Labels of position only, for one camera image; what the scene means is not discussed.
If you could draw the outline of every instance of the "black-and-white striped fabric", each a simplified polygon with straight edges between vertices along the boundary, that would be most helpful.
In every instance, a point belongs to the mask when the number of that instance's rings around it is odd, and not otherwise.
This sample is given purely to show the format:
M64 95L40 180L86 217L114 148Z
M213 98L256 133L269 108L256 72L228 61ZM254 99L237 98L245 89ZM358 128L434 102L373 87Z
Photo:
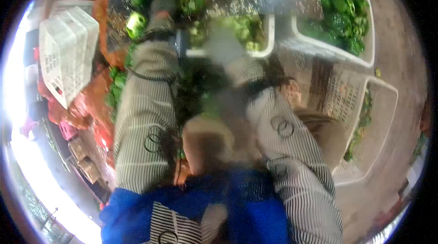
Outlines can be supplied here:
M136 67L140 74L172 76L177 72L177 54L168 43L140 45L134 61L140 65ZM251 59L236 61L226 66L226 71L235 85L264 75L260 64ZM119 187L142 193L169 172L164 157L153 152L157 145L147 137L175 127L171 93L164 81L128 78L118 106L114 143ZM264 90L249 105L247 115L257 129L263 159L285 205L293 243L342 243L333 179L308 129L274 88ZM178 243L211 243L226 216L226 210L215 205L198 224L155 203L150 242L158 243L163 230L169 230L178 236ZM162 237L174 243L173 233Z

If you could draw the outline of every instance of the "glove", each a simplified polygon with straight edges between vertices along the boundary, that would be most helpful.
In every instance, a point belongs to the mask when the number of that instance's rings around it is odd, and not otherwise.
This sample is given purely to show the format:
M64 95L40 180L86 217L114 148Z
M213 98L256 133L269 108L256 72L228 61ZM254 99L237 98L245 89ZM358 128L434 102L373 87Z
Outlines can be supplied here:
M158 12L167 11L169 15L172 17L177 11L177 4L175 0L154 0L151 4L151 10L149 12L150 17L152 18Z
M246 55L246 52L234 36L233 30L213 24L211 35L205 49L211 60L219 65L227 66Z

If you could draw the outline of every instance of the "plastic crate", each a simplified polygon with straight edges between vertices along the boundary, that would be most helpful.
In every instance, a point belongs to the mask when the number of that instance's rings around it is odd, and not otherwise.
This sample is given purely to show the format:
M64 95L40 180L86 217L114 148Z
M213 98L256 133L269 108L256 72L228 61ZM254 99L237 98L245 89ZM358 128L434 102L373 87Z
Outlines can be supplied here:
M263 28L266 36L266 47L262 51L248 51L251 57L256 59L264 59L269 57L274 50L275 43L275 16L270 14L263 17ZM207 54L204 49L187 49L186 55L188 58L206 58Z
M42 77L66 109L91 80L98 35L98 22L79 7L63 11L40 24Z
M296 16L292 17L292 38L287 41L287 45L295 50L299 50L310 55L321 56L334 62L343 61L365 66L367 68L372 67L374 65L375 58L375 30L371 1L367 1L370 4L368 11L368 22L370 28L367 35L363 37L365 50L359 55L359 57L356 57L355 55L352 55L347 51L344 51L333 45L304 36L298 31Z
M359 123L365 90L369 85L373 108L371 123L364 130L364 138L356 147L353 159L341 159L332 176L335 185L362 180L368 175L380 154L397 107L399 93L396 88L374 77L350 71L334 70L329 80L323 112L341 121L349 133L347 149Z

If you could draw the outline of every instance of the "worker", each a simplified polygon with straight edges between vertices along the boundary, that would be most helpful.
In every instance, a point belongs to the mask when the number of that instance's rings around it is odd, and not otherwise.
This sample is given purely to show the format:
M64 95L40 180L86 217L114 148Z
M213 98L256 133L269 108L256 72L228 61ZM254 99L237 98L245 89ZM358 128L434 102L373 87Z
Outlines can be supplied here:
M233 83L220 96L235 103L226 111L238 122L187 122L183 149L194 175L172 186L172 159L156 139L176 127L175 10L174 0L153 1L148 40L133 57L116 121L118 188L100 215L103 243L341 243L334 183L317 142L279 89L250 94L265 73L227 30L213 32L206 48ZM233 110L240 104L244 118Z

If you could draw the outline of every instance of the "blue cloth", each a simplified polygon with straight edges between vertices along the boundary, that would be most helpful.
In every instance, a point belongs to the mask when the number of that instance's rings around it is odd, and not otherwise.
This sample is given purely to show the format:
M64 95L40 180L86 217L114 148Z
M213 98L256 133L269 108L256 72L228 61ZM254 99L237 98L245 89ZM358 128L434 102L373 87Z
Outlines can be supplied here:
M183 190L165 186L137 194L117 188L109 202L100 214L104 244L149 241L154 202L198 223L209 204L224 204L231 243L288 243L286 211L266 171L234 169L188 178Z

